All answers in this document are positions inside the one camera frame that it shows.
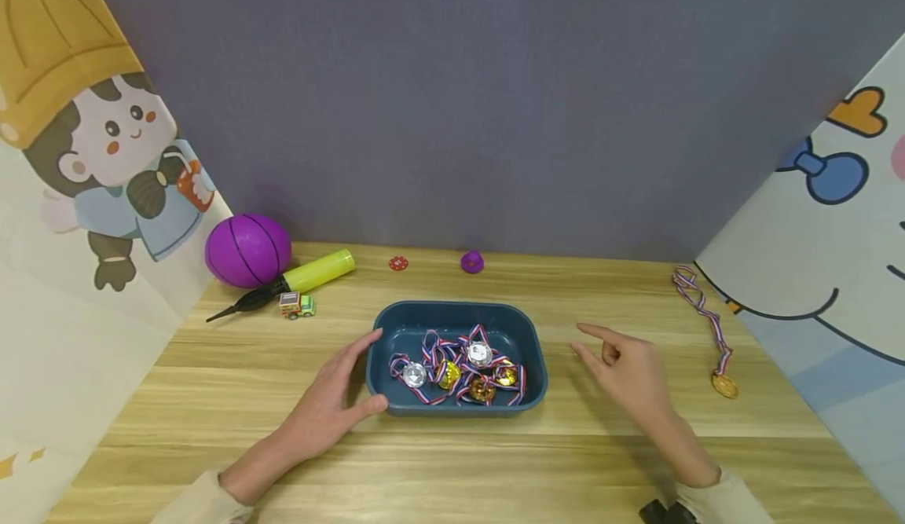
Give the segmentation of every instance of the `yellow hat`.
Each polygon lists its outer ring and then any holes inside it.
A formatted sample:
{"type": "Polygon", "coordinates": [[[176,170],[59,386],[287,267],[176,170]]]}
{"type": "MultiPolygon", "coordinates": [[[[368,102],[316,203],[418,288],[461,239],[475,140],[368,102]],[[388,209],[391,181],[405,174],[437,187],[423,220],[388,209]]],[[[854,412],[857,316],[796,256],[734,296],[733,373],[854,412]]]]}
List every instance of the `yellow hat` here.
{"type": "Polygon", "coordinates": [[[103,0],[0,0],[0,138],[13,147],[85,88],[142,70],[103,0]]]}

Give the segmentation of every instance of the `purple toy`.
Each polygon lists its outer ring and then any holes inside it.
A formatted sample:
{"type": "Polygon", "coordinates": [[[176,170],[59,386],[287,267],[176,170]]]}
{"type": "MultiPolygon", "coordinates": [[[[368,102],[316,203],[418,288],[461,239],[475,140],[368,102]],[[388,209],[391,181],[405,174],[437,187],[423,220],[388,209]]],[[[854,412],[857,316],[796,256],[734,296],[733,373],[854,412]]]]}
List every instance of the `purple toy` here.
{"type": "Polygon", "coordinates": [[[484,258],[477,251],[469,251],[462,256],[462,270],[476,274],[484,270],[484,258]]]}
{"type": "Polygon", "coordinates": [[[288,232],[260,214],[233,215],[214,227],[204,244],[204,262],[221,282],[257,288],[288,267],[292,245],[288,232]]]}

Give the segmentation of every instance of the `small toy car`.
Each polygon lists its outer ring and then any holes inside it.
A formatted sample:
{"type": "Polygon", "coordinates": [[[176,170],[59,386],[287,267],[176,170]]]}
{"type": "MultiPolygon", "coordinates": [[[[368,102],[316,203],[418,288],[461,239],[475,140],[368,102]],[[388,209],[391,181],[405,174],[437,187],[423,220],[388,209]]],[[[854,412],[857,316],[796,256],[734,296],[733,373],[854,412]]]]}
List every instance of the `small toy car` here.
{"type": "Polygon", "coordinates": [[[284,292],[280,294],[280,314],[288,320],[298,320],[299,316],[311,317],[316,313],[314,299],[307,294],[284,292]]]}

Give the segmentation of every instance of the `right hand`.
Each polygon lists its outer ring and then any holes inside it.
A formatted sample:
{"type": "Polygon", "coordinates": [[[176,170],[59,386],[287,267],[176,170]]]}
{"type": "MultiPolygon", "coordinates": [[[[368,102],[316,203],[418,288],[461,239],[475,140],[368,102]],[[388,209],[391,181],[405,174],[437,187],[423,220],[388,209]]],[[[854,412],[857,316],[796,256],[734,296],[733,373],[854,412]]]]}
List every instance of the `right hand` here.
{"type": "Polygon", "coordinates": [[[603,345],[599,357],[578,341],[572,342],[572,350],[636,423],[655,423],[674,412],[666,371],[653,343],[601,326],[578,324],[578,329],[601,339],[603,345]]]}

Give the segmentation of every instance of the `blue tray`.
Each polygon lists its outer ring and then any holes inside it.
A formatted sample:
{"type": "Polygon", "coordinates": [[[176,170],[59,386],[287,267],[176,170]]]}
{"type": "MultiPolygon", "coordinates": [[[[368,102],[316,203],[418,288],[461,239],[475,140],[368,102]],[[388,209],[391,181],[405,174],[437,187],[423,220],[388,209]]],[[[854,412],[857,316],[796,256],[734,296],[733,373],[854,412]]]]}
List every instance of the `blue tray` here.
{"type": "MultiPolygon", "coordinates": [[[[516,416],[531,409],[547,392],[547,368],[540,351],[540,342],[534,324],[517,308],[506,304],[475,302],[397,302],[377,316],[374,328],[383,328],[383,335],[368,351],[368,390],[371,394],[385,394],[389,400],[388,412],[394,416],[468,416],[494,417],[516,416]],[[455,398],[447,398],[439,405],[428,406],[401,381],[389,373],[389,360],[393,353],[406,353],[421,357],[421,339],[428,329],[436,329],[443,339],[468,334],[475,324],[483,324],[490,346],[511,357],[513,362],[525,365],[525,397],[522,404],[506,405],[511,393],[498,392],[493,405],[455,404],[455,398]]],[[[429,398],[442,392],[432,383],[422,387],[429,398]]]]}

